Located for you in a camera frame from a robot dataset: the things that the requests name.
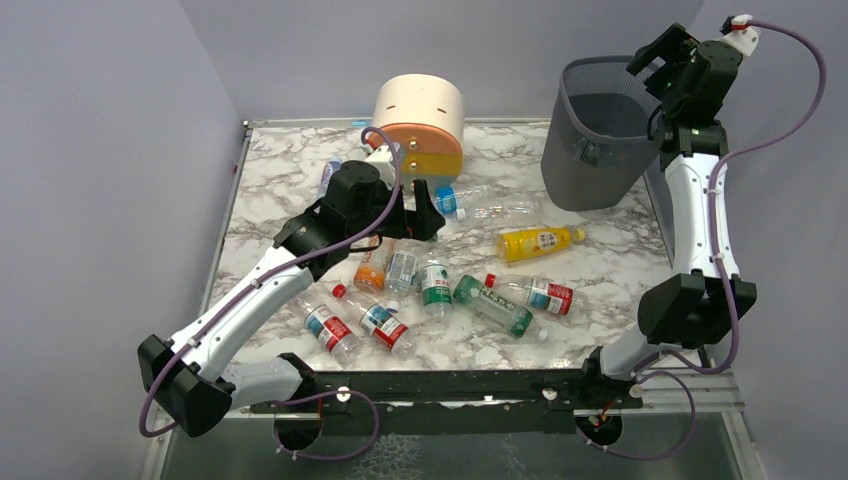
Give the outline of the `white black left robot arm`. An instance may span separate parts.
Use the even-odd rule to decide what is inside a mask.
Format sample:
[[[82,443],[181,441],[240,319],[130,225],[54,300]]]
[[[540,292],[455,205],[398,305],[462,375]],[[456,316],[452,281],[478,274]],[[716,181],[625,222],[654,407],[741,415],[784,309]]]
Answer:
[[[411,182],[415,207],[404,206],[403,187],[388,185],[364,161],[342,164],[325,196],[285,222],[253,270],[200,318],[163,339],[147,337],[137,355],[147,393],[139,430],[157,404],[188,436],[210,431],[233,409],[284,402],[304,382],[304,363],[291,354],[269,361],[232,364],[253,334],[286,303],[345,260],[353,243],[384,239],[428,241],[446,224],[428,183]]]

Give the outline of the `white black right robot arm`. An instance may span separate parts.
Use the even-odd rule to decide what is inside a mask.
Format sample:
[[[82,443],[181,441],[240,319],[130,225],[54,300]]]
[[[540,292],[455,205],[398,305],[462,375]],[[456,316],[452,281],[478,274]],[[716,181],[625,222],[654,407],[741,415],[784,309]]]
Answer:
[[[648,133],[671,194],[672,275],[642,295],[635,327],[585,359],[589,381],[631,382],[665,355],[681,357],[723,339],[730,349],[716,371],[728,369],[737,353],[740,319],[757,288],[741,279],[730,245],[723,192],[730,156],[717,114],[759,33],[748,15],[728,18],[721,33],[699,41],[675,23],[626,66],[632,76],[648,74],[645,88],[659,102]]]

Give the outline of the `clear bottle white blue cap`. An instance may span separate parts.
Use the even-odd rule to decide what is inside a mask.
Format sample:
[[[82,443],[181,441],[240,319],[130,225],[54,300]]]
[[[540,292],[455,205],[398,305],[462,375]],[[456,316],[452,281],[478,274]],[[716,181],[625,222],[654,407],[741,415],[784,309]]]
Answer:
[[[460,223],[525,220],[536,217],[540,211],[540,202],[532,196],[488,198],[459,207],[456,220]]]

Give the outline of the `orange drink bottle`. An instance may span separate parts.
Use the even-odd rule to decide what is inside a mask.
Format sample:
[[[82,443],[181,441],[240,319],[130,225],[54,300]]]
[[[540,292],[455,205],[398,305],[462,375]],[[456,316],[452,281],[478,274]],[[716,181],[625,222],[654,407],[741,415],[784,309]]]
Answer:
[[[353,276],[353,285],[366,293],[378,294],[386,284],[387,268],[394,252],[394,239],[369,239],[366,252]]]

